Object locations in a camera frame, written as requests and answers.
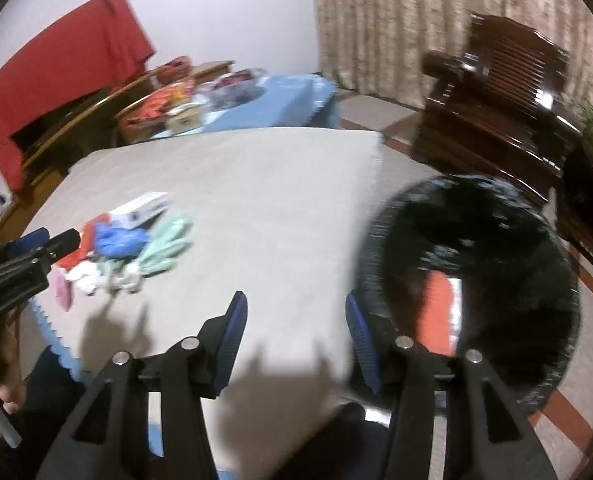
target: black trash bag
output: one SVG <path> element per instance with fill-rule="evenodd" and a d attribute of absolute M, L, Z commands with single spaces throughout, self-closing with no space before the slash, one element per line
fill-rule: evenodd
<path fill-rule="evenodd" d="M 544 405 L 580 328 L 577 280 L 547 222 L 504 180 L 424 180 L 372 222 L 359 257 L 358 300 L 414 338 L 430 270 L 461 279 L 456 354 L 480 350 L 526 414 Z"/>

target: white box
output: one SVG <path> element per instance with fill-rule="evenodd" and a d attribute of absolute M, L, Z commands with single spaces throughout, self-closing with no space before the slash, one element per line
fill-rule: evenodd
<path fill-rule="evenodd" d="M 170 206 L 167 193 L 145 193 L 110 211 L 110 221 L 134 229 Z"/>

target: blue plastic bag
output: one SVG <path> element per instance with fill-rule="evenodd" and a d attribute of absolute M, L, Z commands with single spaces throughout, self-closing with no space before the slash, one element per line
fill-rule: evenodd
<path fill-rule="evenodd" d="M 150 239 L 145 229 L 124 229 L 96 222 L 94 250 L 106 258 L 135 258 Z"/>

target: curtain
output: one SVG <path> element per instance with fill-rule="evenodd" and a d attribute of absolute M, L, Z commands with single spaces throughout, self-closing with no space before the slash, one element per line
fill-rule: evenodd
<path fill-rule="evenodd" d="M 423 107 L 427 50 L 463 53 L 469 13 L 534 27 L 569 53 L 564 99 L 593 102 L 593 15 L 582 0 L 317 0 L 323 74 L 345 88 Z"/>

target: white tablecloth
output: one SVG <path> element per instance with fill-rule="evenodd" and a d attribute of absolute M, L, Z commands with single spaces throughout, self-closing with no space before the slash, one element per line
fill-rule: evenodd
<path fill-rule="evenodd" d="M 224 313 L 236 290 L 249 317 L 230 386 L 204 400 L 218 468 L 269 475 L 324 422 L 347 378 L 345 295 L 371 215 L 380 134 L 269 128 L 162 139 L 81 161 L 27 231 L 52 235 L 144 192 L 166 191 L 193 221 L 193 246 L 138 294 L 86 297 L 70 312 L 38 295 L 84 369 L 118 350 L 166 351 Z M 160 420 L 150 403 L 150 421 Z"/>

